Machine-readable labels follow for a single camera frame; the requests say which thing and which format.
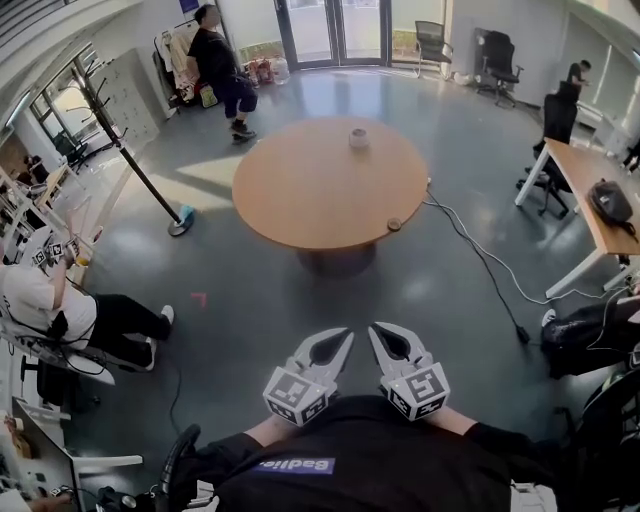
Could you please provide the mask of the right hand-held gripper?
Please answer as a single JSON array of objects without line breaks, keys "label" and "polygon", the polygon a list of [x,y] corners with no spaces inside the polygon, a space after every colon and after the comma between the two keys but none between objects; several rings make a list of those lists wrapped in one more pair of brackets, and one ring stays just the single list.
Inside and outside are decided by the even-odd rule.
[{"label": "right hand-held gripper", "polygon": [[382,383],[387,400],[407,420],[423,419],[446,405],[450,387],[443,367],[432,364],[432,354],[415,332],[393,323],[375,323],[368,335],[384,375],[394,376],[405,365],[422,367]]}]

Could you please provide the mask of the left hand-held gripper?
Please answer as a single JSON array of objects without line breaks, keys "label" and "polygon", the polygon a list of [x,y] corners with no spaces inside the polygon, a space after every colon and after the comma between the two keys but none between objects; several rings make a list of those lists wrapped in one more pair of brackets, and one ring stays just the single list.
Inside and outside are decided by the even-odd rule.
[{"label": "left hand-held gripper", "polygon": [[329,405],[334,384],[344,369],[354,342],[346,327],[307,337],[294,357],[278,366],[263,391],[270,412],[295,426],[304,426]]}]

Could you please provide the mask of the person's right forearm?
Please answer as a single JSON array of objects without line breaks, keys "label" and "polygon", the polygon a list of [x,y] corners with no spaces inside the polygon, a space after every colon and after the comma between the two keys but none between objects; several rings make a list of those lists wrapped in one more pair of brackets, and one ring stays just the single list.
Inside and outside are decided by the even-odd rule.
[{"label": "person's right forearm", "polygon": [[449,407],[442,407],[430,414],[426,417],[426,421],[431,425],[460,436],[464,436],[476,424],[475,420]]}]

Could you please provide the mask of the person's left forearm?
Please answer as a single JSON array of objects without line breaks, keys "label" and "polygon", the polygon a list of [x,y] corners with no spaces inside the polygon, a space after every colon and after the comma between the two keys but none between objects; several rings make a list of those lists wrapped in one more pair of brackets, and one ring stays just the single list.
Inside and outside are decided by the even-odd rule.
[{"label": "person's left forearm", "polygon": [[245,434],[260,446],[267,447],[289,439],[299,432],[299,428],[278,415],[271,415],[259,424],[245,431]]}]

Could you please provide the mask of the person's black shirt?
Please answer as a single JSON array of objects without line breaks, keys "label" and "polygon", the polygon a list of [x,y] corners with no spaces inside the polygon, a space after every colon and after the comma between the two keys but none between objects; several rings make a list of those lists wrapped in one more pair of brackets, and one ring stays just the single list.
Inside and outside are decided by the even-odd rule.
[{"label": "person's black shirt", "polygon": [[525,435],[408,421],[385,399],[341,398],[267,447],[242,433],[178,464],[170,512],[560,512],[555,475]]}]

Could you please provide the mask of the round wooden table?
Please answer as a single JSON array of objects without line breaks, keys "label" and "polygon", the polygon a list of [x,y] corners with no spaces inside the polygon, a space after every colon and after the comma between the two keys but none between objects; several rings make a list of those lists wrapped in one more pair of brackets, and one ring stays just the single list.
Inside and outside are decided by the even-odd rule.
[{"label": "round wooden table", "polygon": [[[368,132],[367,148],[350,147],[353,128]],[[397,130],[369,118],[319,117],[257,143],[235,171],[232,198],[249,228],[295,250],[307,271],[347,278],[414,216],[428,185],[423,156]]]}]

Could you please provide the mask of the black coat stand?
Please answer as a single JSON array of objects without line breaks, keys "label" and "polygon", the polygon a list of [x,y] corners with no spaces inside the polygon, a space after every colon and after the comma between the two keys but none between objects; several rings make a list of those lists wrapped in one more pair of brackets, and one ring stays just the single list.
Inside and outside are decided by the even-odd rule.
[{"label": "black coat stand", "polygon": [[94,88],[91,84],[89,76],[87,73],[83,71],[79,71],[77,68],[72,69],[72,75],[76,80],[81,93],[83,94],[89,110],[96,117],[99,125],[102,127],[110,141],[119,151],[121,156],[124,158],[125,162],[131,168],[131,170],[135,173],[138,179],[142,182],[142,184],[146,187],[146,189],[153,195],[155,200],[162,206],[162,208],[169,214],[171,217],[171,221],[167,228],[168,234],[171,237],[179,237],[186,232],[188,232],[193,226],[195,220],[195,214],[192,222],[188,222],[182,224],[179,218],[179,213],[177,213],[166,201],[166,199],[162,196],[159,190],[153,185],[150,181],[149,177],[144,173],[144,171],[140,168],[135,158],[129,152],[126,145],[123,143],[124,136],[117,135],[115,129],[112,127],[111,123],[107,119],[107,110],[106,103],[103,102],[99,97],[99,92]]}]

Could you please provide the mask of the black swivel chair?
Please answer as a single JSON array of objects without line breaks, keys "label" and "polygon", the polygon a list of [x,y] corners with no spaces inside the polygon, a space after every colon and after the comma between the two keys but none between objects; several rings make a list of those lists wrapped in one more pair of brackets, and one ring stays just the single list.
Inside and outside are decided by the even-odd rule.
[{"label": "black swivel chair", "polygon": [[577,511],[640,507],[640,369],[615,372],[594,391],[574,440]]}]

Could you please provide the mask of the white office chair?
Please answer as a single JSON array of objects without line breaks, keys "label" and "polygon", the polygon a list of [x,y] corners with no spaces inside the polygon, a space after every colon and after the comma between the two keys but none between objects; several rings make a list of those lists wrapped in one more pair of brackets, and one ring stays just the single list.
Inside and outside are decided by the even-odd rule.
[{"label": "white office chair", "polygon": [[36,392],[47,405],[63,405],[68,390],[77,381],[73,374],[92,378],[105,385],[115,385],[115,379],[107,369],[105,356],[83,355],[67,342],[48,338],[8,318],[0,319],[0,339],[26,356],[37,359],[35,363],[21,363],[20,379],[24,381],[28,371],[34,372]]}]

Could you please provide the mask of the black bag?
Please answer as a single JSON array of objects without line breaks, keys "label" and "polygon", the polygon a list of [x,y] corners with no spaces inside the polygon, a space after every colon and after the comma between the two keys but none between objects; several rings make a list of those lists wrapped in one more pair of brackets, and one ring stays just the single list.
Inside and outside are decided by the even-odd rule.
[{"label": "black bag", "polygon": [[616,181],[601,179],[589,189],[587,198],[593,211],[606,225],[636,237],[636,228],[631,222],[632,206]]}]

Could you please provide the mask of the wooden desk with white legs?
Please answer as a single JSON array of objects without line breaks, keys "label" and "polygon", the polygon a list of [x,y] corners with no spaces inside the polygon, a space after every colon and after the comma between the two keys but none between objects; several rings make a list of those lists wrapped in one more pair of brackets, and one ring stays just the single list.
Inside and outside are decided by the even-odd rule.
[{"label": "wooden desk with white legs", "polygon": [[[602,286],[605,292],[610,291],[626,276],[640,271],[640,179],[624,175],[613,161],[596,151],[546,138],[539,157],[514,200],[516,206],[520,207],[524,203],[549,160],[555,162],[567,181],[577,201],[574,211],[586,221],[595,249],[561,280],[547,289],[545,296],[548,299],[559,297],[604,257],[625,255],[630,258],[630,266]],[[607,226],[589,205],[588,191],[602,179],[617,182],[629,200],[633,210],[631,223],[636,229],[635,237],[624,233],[620,228]]]}]

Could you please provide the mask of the black office chair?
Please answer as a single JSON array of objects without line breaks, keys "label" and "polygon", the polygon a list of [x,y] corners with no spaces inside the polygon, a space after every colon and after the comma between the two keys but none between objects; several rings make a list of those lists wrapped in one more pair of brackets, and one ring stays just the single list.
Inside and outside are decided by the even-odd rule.
[{"label": "black office chair", "polygon": [[[573,126],[577,116],[577,106],[572,101],[565,99],[559,93],[548,94],[543,105],[543,135],[539,143],[533,147],[536,159],[540,158],[542,150],[546,147],[546,140],[569,144]],[[549,198],[552,197],[560,205],[561,211],[558,219],[564,219],[569,213],[569,207],[561,194],[572,194],[572,188],[559,165],[552,156],[548,156],[537,174],[533,187],[544,192],[543,206],[538,210],[538,215],[543,216],[548,210]]]},{"label": "black office chair", "polygon": [[476,76],[476,92],[492,92],[496,106],[506,101],[515,108],[517,102],[512,92],[520,83],[520,75],[524,68],[513,65],[515,46],[511,38],[502,32],[488,31],[482,36],[480,46],[482,65],[480,73]]}]

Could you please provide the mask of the grey mesh chair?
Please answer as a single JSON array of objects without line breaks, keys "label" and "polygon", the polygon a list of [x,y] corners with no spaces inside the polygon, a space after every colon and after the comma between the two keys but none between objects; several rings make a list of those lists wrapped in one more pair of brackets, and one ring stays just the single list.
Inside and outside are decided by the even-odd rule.
[{"label": "grey mesh chair", "polygon": [[439,73],[445,81],[451,78],[451,64],[454,48],[445,40],[445,27],[430,21],[415,21],[418,65],[414,69],[417,78],[422,75],[424,62],[439,65]]}]

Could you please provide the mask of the grey locker cabinet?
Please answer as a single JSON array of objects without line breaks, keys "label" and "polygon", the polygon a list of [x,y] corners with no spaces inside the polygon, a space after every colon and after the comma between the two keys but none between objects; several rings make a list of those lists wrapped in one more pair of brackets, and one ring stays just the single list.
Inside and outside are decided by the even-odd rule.
[{"label": "grey locker cabinet", "polygon": [[133,152],[139,152],[159,135],[164,111],[135,49],[103,65],[90,82],[123,142]]}]

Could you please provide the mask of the glass door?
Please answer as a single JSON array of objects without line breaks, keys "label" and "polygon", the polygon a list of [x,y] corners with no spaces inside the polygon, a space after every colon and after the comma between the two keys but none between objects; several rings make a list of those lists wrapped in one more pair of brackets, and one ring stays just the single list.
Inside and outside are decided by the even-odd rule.
[{"label": "glass door", "polygon": [[391,65],[391,0],[273,0],[294,70]]}]

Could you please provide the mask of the clothes rack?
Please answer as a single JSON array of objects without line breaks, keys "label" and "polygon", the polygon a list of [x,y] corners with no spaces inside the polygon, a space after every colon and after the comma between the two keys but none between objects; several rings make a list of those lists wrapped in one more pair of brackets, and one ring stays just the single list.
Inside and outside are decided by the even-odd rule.
[{"label": "clothes rack", "polygon": [[185,22],[154,37],[153,62],[170,108],[193,106],[195,82],[187,57],[198,31],[195,21]]}]

